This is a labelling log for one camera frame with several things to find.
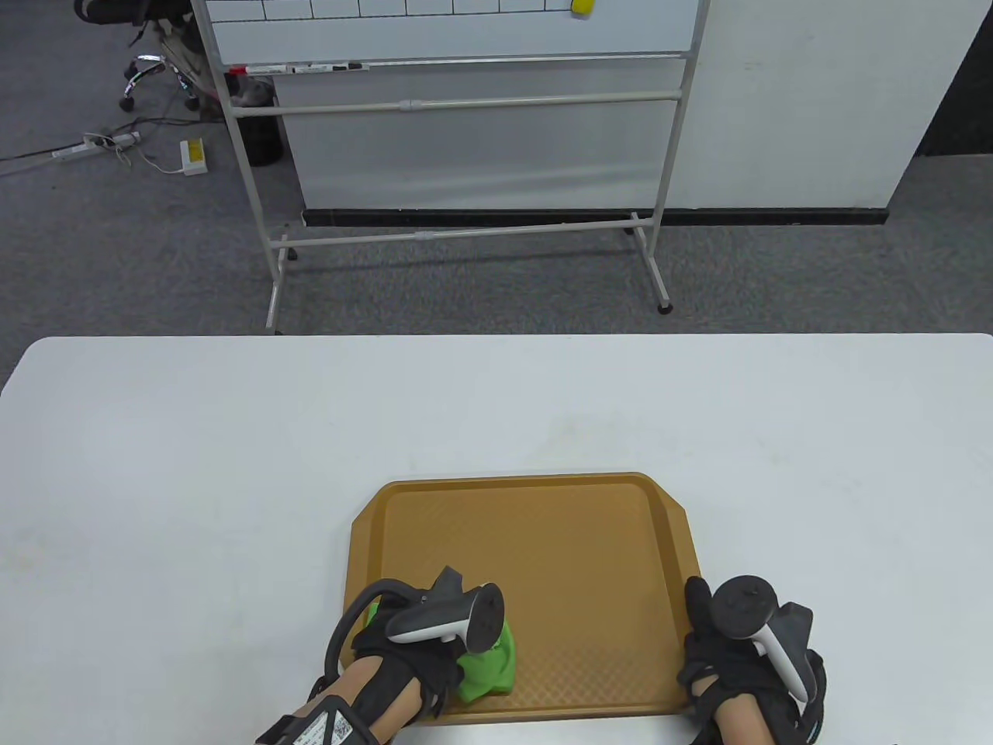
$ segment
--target whiteboard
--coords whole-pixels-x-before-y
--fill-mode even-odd
[[[678,88],[683,62],[375,68],[273,78],[282,106]],[[283,117],[308,209],[582,210],[655,204],[671,101]]]
[[[697,0],[208,0],[227,65],[686,52]]]

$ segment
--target white wall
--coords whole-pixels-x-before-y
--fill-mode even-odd
[[[713,0],[670,205],[885,207],[989,0]],[[681,63],[277,78],[286,105],[665,88]],[[311,208],[654,201],[671,104],[287,117]]]
[[[713,0],[679,207],[885,207],[989,0]]]

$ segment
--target black baseboard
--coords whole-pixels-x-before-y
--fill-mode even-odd
[[[308,227],[506,227],[642,217],[651,210],[304,210]],[[664,225],[881,225],[886,209],[666,210]]]

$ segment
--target black trash bin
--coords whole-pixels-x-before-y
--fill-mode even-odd
[[[225,77],[232,105],[274,105],[275,92],[271,83],[244,75]],[[283,138],[280,136],[279,122],[275,116],[249,116],[237,121],[249,164],[268,166],[283,157]]]

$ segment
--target hand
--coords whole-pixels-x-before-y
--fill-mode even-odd
[[[714,626],[710,615],[710,586],[701,577],[690,577],[685,587],[686,613],[693,632],[686,636],[686,664],[678,680],[691,697],[699,696],[715,680],[740,686],[747,681],[759,687],[785,690],[772,664],[760,657],[749,640],[728,639]]]
[[[422,715],[431,711],[441,713],[451,690],[462,683],[463,672],[457,662],[466,652],[458,637],[452,642],[433,639],[426,642],[397,644],[386,637],[386,624],[409,603],[391,595],[383,595],[375,616],[352,639],[355,659],[382,657],[388,664],[400,663],[420,682],[424,699]]]
[[[676,679],[685,686],[704,729],[696,743],[813,743],[820,732],[823,701],[800,716],[796,701],[768,658],[750,640],[728,639],[714,626],[710,587],[690,577],[686,613],[686,663]],[[816,658],[824,685],[823,666]]]

